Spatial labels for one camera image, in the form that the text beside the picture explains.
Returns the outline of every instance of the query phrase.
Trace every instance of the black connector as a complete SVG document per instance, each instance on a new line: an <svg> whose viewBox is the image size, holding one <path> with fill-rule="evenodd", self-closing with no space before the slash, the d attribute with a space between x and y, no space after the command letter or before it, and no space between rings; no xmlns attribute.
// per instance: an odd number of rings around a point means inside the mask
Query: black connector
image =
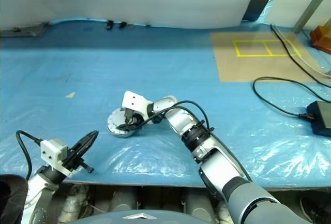
<svg viewBox="0 0 331 224"><path fill-rule="evenodd" d="M310 121L313 133L331 137L331 103L315 101L307 107L307 113L313 116Z"/></svg>

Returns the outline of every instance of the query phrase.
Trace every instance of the metal pole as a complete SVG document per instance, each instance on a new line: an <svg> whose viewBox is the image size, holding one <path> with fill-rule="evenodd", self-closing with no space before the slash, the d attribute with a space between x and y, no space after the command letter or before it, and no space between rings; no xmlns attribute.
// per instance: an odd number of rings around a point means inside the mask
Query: metal pole
<svg viewBox="0 0 331 224"><path fill-rule="evenodd" d="M293 28L294 33L299 33L302 28L306 25L312 14L316 11L323 0L311 0L310 4L301 15L300 19L296 22Z"/></svg>

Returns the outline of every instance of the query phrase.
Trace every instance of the silver robot arm segment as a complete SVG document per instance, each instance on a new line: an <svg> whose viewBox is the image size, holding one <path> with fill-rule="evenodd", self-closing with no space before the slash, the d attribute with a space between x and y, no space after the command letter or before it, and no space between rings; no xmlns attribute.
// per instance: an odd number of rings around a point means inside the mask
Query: silver robot arm segment
<svg viewBox="0 0 331 224"><path fill-rule="evenodd" d="M112 113L109 117L108 129L117 136L120 136L119 131L126 132L121 135L127 137L131 131L117 130L116 126L112 126L113 123L120 123L119 119L122 118L122 126L123 121L126 123L125 126L132 125L139 118L140 121L147 120L153 114L162 112L176 103L176 98L172 96L152 103L142 96L126 92L122 108L117 114ZM214 197L222 197L227 202L235 224L309 223L280 204L262 187L248 181L236 159L203 122L183 109L170 109L161 116L161 119L148 123L158 123L163 117L168 120L171 128L191 151L194 160L200 164L199 174L208 190Z"/></svg>

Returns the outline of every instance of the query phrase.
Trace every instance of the orange object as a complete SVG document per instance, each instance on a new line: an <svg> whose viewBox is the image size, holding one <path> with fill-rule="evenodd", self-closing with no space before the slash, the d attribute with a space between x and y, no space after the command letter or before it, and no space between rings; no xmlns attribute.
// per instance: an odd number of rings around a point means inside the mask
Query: orange object
<svg viewBox="0 0 331 224"><path fill-rule="evenodd" d="M331 54L331 28L318 26L310 32L310 38L313 47Z"/></svg>

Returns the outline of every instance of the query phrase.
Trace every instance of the black power adapter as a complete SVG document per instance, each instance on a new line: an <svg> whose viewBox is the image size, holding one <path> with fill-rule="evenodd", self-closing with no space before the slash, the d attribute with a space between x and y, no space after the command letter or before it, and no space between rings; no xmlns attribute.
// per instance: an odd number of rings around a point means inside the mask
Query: black power adapter
<svg viewBox="0 0 331 224"><path fill-rule="evenodd" d="M331 103L314 101L307 107L307 113L313 116L311 120L313 133L331 137Z"/></svg>

